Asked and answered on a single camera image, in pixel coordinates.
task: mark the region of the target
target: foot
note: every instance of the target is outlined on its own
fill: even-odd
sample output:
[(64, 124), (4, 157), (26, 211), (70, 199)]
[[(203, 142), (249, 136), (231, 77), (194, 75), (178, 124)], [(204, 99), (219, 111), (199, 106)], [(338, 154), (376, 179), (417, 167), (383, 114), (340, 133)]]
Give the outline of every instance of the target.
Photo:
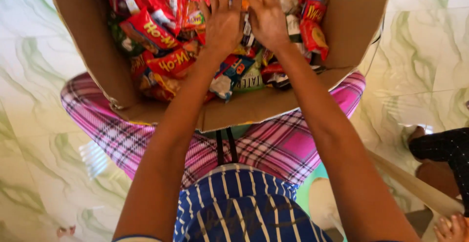
[(451, 220), (440, 218), (433, 228), (438, 242), (463, 242), (466, 229), (466, 220), (460, 213), (452, 215)]
[(417, 126), (412, 134), (410, 134), (409, 138), (407, 138), (407, 144), (409, 144), (413, 139), (421, 136), (425, 136), (425, 129), (421, 126)]

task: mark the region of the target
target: pink plaid fabric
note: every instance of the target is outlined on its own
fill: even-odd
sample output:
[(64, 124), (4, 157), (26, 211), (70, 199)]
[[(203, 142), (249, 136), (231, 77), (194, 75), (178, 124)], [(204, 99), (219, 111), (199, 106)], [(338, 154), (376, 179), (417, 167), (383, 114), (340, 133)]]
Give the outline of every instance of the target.
[[(365, 89), (360, 72), (349, 75), (331, 91), (347, 117), (354, 112)], [(68, 81), (61, 93), (62, 105), (70, 117), (133, 179), (154, 126), (122, 120), (88, 73)], [(217, 143), (194, 134), (187, 155), (181, 189), (214, 169)], [(300, 110), (252, 125), (238, 140), (239, 162), (265, 171), (293, 185), (301, 185), (320, 164), (314, 140)], [(225, 162), (231, 161), (228, 141), (223, 141)]]

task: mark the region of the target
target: person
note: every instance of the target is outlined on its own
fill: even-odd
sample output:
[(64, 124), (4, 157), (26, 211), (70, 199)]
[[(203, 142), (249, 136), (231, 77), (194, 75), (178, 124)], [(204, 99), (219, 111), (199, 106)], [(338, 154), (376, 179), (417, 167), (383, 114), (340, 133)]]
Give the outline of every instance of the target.
[(423, 163), (448, 163), (454, 178), (444, 177), (446, 167), (442, 164), (434, 164), (431, 170), (432, 178), (444, 178), (455, 181), (464, 204), (464, 215), (457, 213), (451, 216), (451, 220), (441, 217), (434, 227), (439, 242), (463, 242), (468, 239), (467, 225), (469, 222), (469, 190), (466, 185), (467, 167), (469, 164), (469, 127), (462, 127), (425, 135), (425, 129), (417, 126), (407, 139), (410, 153), (414, 158)]
[(223, 143), (217, 164), (217, 143), (194, 130), (215, 71), (242, 38), (242, 0), (199, 3), (206, 46), (156, 128), (115, 117), (88, 75), (63, 89), (70, 116), (133, 178), (113, 241), (331, 241), (295, 203), (317, 153), (350, 241), (418, 241), (348, 120), (362, 75), (329, 93), (290, 43), (279, 0), (248, 1), (252, 32), (284, 68), (301, 110), (253, 125), (235, 142), (239, 159)]

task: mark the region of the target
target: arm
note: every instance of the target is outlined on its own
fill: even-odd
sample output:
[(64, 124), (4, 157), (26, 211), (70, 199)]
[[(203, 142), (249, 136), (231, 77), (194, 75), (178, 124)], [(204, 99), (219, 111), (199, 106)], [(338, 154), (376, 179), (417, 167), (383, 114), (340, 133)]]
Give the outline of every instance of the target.
[(241, 0), (210, 0), (212, 13), (200, 3), (206, 23), (206, 46), (192, 66), (190, 76), (169, 104), (149, 141), (125, 200), (114, 239), (126, 235), (150, 235), (172, 241), (184, 172), (186, 152), (203, 99), (220, 63), (243, 36)]
[(366, 154), (352, 124), (318, 76), (290, 43), (278, 0), (249, 0), (251, 26), (274, 52), (290, 79), (298, 104), (327, 169), (350, 241), (418, 241)]

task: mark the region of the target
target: striped fabric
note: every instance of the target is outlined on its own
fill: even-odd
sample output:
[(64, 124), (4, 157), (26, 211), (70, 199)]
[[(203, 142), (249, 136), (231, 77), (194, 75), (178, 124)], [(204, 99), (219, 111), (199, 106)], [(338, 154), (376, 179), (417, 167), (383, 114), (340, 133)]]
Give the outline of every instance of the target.
[(240, 164), (217, 169), (180, 192), (173, 241), (331, 241), (289, 183)]
[[(350, 117), (364, 89), (363, 75), (354, 72), (332, 90), (331, 95)], [(70, 117), (133, 179), (155, 127), (132, 124), (113, 113), (109, 101), (88, 73), (68, 81), (61, 96)], [(218, 165), (216, 148), (215, 139), (193, 135), (181, 189), (188, 188)], [(240, 163), (291, 185), (301, 185), (321, 162), (300, 110), (252, 125), (236, 140), (236, 150)], [(228, 141), (223, 141), (223, 152), (225, 162), (231, 161)]]

